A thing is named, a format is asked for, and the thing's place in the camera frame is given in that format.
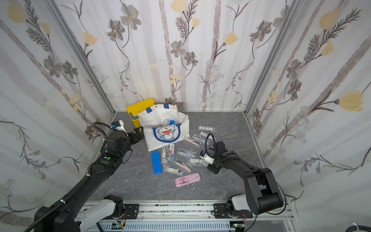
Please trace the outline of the clear long compass case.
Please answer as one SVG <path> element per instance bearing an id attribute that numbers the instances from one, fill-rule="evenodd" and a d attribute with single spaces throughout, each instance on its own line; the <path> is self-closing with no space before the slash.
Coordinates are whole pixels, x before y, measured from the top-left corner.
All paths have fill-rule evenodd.
<path id="1" fill-rule="evenodd" d="M 209 163 L 208 161 L 202 159 L 202 164 L 203 164 L 205 167 L 208 167 L 210 163 Z"/>

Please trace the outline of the white canvas cartoon tote bag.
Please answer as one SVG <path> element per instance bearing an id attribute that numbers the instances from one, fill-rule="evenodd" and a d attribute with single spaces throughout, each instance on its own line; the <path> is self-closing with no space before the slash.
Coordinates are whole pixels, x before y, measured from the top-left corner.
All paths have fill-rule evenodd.
<path id="1" fill-rule="evenodd" d="M 172 104 L 156 104 L 138 114 L 148 151 L 183 141 L 189 136 L 189 117 Z"/>

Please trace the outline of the blue compass case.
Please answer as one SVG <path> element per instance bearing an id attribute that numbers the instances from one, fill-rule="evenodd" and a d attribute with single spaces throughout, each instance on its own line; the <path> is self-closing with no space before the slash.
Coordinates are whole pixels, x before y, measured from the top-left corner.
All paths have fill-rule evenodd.
<path id="1" fill-rule="evenodd" d="M 152 158 L 153 173 L 156 175 L 162 173 L 162 164 L 161 164 L 159 152 L 158 151 L 152 152 L 151 158 Z"/>

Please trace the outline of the clear case with red label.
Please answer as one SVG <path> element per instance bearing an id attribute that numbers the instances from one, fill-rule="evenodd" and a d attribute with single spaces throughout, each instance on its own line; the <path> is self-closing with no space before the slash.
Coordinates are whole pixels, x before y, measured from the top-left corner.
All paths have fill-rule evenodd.
<path id="1" fill-rule="evenodd" d="M 168 160 L 175 160 L 175 144 L 169 144 Z"/>

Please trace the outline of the pink compass set case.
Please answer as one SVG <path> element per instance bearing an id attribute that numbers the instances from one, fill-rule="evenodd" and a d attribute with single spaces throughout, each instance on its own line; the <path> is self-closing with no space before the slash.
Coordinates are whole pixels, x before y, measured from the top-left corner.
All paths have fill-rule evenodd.
<path id="1" fill-rule="evenodd" d="M 186 175 L 186 176 L 176 178 L 175 179 L 175 186 L 178 188 L 178 187 L 190 185 L 190 184 L 193 184 L 193 183 L 196 183 L 196 182 L 199 182 L 199 181 L 201 181 L 200 174 L 199 173 L 193 173 L 193 174 L 189 174 L 189 175 Z"/>

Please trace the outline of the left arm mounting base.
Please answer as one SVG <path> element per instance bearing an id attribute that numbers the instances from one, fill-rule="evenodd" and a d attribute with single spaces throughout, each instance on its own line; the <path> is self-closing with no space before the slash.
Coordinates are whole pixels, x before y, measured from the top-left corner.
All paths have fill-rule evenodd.
<path id="1" fill-rule="evenodd" d="M 137 219 L 139 204 L 123 203 L 123 198 L 114 195 L 107 195 L 103 199 L 111 200 L 116 204 L 114 212 L 104 219 Z"/>

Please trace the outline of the right arm mounting base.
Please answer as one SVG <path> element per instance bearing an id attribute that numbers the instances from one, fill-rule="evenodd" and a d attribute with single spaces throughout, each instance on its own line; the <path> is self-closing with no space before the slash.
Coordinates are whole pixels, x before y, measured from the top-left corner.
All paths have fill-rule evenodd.
<path id="1" fill-rule="evenodd" d="M 237 210 L 231 202 L 215 203 L 211 214 L 216 219 L 245 219 L 254 217 L 250 210 Z"/>

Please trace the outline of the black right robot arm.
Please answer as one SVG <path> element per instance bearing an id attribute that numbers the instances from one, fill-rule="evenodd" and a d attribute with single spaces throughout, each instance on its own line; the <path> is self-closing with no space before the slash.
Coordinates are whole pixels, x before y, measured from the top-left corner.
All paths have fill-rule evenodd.
<path id="1" fill-rule="evenodd" d="M 282 187 L 275 180 L 269 168 L 256 167 L 236 152 L 228 151 L 222 141 L 215 141 L 214 135 L 209 133 L 205 138 L 204 150 L 200 152 L 207 169 L 218 174 L 222 168 L 236 173 L 244 183 L 245 199 L 249 209 L 255 215 L 268 213 L 272 210 L 286 209 L 286 197 Z"/>

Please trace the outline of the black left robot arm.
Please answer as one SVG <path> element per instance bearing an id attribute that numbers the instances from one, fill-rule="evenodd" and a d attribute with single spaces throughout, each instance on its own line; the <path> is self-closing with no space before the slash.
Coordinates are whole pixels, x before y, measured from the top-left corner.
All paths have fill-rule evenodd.
<path id="1" fill-rule="evenodd" d="M 131 146 L 144 139 L 142 127 L 127 133 L 123 126 L 110 126 L 110 134 L 102 133 L 103 145 L 98 158 L 90 165 L 87 174 L 51 207 L 41 207 L 34 216 L 28 232 L 84 232 L 106 217 L 125 214 L 121 197 L 109 195 L 100 203 L 81 212 L 81 208 L 121 164 Z"/>

